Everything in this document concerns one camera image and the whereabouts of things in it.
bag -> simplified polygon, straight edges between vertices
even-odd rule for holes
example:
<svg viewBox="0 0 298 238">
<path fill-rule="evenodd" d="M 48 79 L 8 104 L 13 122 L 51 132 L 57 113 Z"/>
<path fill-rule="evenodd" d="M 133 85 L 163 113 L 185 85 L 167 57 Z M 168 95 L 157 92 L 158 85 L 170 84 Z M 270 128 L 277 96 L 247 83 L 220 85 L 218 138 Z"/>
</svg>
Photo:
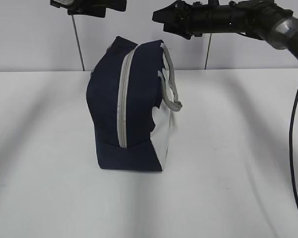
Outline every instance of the bag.
<svg viewBox="0 0 298 238">
<path fill-rule="evenodd" d="M 137 46 L 117 37 L 91 73 L 86 98 L 102 169 L 163 170 L 171 110 L 182 108 L 163 41 Z"/>
</svg>

gray zipper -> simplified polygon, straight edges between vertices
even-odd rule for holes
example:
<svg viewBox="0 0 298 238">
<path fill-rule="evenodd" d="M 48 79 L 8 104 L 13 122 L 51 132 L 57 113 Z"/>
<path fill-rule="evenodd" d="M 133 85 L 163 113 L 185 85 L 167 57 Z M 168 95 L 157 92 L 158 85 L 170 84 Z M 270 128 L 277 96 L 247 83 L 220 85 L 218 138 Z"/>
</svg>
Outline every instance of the gray zipper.
<svg viewBox="0 0 298 238">
<path fill-rule="evenodd" d="M 129 73 L 131 62 L 135 53 L 135 49 L 130 51 L 124 58 L 119 81 L 118 102 L 117 102 L 117 134 L 119 146 L 127 148 L 127 126 L 126 126 L 126 110 L 127 110 L 127 91 L 129 83 Z"/>
</svg>

white wall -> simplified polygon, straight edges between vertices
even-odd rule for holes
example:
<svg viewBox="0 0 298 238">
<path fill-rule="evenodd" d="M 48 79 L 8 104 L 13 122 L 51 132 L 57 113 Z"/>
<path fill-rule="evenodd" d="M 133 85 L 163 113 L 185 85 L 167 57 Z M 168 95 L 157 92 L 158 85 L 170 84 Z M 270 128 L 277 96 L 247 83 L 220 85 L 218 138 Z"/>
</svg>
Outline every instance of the white wall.
<svg viewBox="0 0 298 238">
<path fill-rule="evenodd" d="M 209 34 L 187 41 L 151 21 L 155 10 L 173 0 L 128 0 L 126 12 L 107 11 L 105 19 L 76 16 L 86 70 L 92 70 L 116 36 L 136 43 L 163 39 L 176 69 L 205 66 Z M 227 4 L 229 0 L 220 0 Z M 298 17 L 298 0 L 276 0 Z M 287 51 L 237 34 L 213 34 L 208 69 L 298 67 Z M 49 0 L 0 1 L 0 71 L 81 70 L 72 20 Z"/>
<path fill-rule="evenodd" d="M 49 0 L 0 0 L 0 71 L 80 69 L 65 10 Z"/>
<path fill-rule="evenodd" d="M 173 2 L 173 0 L 128 0 L 126 12 L 108 10 L 105 19 L 76 16 L 86 69 L 92 70 L 95 67 L 116 36 L 138 44 L 162 39 L 170 50 L 176 69 L 204 68 L 208 35 L 187 41 L 180 36 L 163 32 L 163 25 L 151 20 L 154 11 Z"/>
</svg>

table surface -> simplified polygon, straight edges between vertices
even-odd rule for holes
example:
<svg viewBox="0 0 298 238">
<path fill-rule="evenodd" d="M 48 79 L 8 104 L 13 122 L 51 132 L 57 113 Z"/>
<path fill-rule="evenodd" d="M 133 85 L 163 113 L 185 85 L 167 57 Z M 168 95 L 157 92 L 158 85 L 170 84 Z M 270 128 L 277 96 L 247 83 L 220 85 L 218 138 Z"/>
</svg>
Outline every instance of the table surface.
<svg viewBox="0 0 298 238">
<path fill-rule="evenodd" d="M 140 173 L 98 167 L 89 72 L 0 73 L 0 238 L 298 238 L 298 69 L 176 79 L 165 170 Z"/>
</svg>

black mount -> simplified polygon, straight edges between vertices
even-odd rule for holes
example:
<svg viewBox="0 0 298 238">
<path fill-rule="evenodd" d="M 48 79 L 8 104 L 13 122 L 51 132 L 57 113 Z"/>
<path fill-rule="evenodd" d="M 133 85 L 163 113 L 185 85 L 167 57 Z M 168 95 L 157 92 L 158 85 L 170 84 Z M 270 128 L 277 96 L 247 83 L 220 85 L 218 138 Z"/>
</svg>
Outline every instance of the black mount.
<svg viewBox="0 0 298 238">
<path fill-rule="evenodd" d="M 165 32 L 190 39 L 203 33 L 238 33 L 242 36 L 262 40 L 255 29 L 262 23 L 272 21 L 269 17 L 278 13 L 284 17 L 293 11 L 278 7 L 274 0 L 247 0 L 229 5 L 220 5 L 219 0 L 208 4 L 195 2 L 192 5 L 177 0 L 170 6 L 153 13 L 153 21 L 163 23 Z"/>
<path fill-rule="evenodd" d="M 106 16 L 106 8 L 126 11 L 127 0 L 75 0 L 69 6 L 51 0 L 50 5 L 57 8 L 66 8 L 68 15 L 88 15 L 104 18 Z"/>
</svg>

